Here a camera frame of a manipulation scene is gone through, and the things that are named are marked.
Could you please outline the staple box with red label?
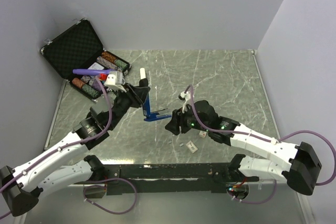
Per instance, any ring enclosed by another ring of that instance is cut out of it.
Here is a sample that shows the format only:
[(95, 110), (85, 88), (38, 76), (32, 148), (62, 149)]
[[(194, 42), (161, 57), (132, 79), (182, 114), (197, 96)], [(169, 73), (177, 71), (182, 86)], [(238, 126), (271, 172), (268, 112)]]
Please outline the staple box with red label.
[(200, 131), (198, 134), (200, 137), (205, 138), (207, 136), (207, 132), (206, 131)]

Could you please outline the blue stapler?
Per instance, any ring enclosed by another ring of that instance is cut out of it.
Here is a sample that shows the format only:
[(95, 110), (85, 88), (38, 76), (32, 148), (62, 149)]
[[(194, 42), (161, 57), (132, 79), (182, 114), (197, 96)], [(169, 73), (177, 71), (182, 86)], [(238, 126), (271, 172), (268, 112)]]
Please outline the blue stapler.
[(149, 93), (147, 94), (145, 102), (142, 106), (142, 111), (144, 115), (144, 121), (146, 122), (154, 122), (158, 120), (169, 119), (172, 117), (170, 114), (167, 113), (167, 109), (161, 109), (157, 111), (151, 110)]

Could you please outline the black poker chip case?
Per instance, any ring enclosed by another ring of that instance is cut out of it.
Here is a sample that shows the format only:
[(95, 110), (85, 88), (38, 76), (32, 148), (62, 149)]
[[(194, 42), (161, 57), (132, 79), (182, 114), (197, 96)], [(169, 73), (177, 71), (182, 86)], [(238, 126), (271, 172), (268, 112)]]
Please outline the black poker chip case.
[(70, 86), (91, 101), (102, 92), (97, 90), (93, 77), (74, 74), (74, 69), (89, 69), (96, 65), (104, 70), (120, 71), (126, 76), (132, 68), (129, 62), (105, 50), (91, 22), (85, 18), (44, 45), (40, 53)]

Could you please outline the white stapler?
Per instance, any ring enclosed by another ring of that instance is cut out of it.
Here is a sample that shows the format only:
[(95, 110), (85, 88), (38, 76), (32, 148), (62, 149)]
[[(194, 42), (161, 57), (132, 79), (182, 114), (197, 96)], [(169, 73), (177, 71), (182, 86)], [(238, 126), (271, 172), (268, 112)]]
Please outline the white stapler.
[(139, 86), (141, 86), (141, 87), (147, 87), (148, 86), (148, 79), (146, 77), (145, 68), (140, 68)]

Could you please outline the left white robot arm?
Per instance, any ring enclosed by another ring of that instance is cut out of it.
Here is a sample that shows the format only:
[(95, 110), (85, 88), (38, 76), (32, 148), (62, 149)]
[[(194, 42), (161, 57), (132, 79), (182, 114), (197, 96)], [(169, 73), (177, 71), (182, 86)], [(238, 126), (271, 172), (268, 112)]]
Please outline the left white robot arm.
[(103, 164), (94, 155), (72, 166), (65, 163), (103, 142), (129, 108), (143, 107), (150, 91), (145, 81), (141, 80), (138, 86), (126, 83), (122, 87), (113, 100), (105, 94), (105, 101), (92, 106), (87, 117), (53, 147), (25, 164), (1, 168), (1, 194), (10, 215), (17, 217), (29, 212), (40, 199), (68, 185), (108, 181)]

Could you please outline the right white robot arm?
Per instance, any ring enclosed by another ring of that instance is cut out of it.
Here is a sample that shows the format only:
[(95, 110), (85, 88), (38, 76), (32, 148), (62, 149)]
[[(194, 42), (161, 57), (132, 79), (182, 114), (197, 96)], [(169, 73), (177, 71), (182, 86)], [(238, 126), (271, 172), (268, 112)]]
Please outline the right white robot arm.
[(232, 159), (229, 175), (235, 181), (244, 177), (274, 179), (308, 196), (317, 185), (322, 165), (310, 144), (280, 142), (257, 133), (235, 120), (219, 116), (205, 100), (173, 110), (165, 129), (174, 135), (191, 129), (206, 131), (217, 143), (256, 154), (256, 158), (239, 154)]

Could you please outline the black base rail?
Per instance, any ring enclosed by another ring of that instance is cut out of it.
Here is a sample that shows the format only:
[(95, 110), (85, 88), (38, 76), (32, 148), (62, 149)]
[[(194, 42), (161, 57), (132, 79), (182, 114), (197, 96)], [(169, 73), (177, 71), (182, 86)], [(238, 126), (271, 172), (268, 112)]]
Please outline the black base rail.
[(133, 193), (132, 187), (123, 181), (103, 182), (104, 179), (122, 178), (129, 181), (138, 193), (174, 193), (209, 191), (226, 193), (226, 188), (241, 182), (257, 182), (258, 177), (246, 177), (229, 163), (196, 164), (119, 164), (107, 165), (84, 185), (107, 186), (108, 195)]

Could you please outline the small white staple box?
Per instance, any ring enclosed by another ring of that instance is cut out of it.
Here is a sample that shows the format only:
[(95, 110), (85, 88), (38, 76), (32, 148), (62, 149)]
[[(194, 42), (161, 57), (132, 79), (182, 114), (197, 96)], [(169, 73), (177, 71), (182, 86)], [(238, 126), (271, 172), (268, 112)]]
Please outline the small white staple box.
[(186, 146), (191, 151), (191, 153), (195, 153), (198, 150), (198, 148), (195, 146), (195, 144), (192, 141), (187, 142)]

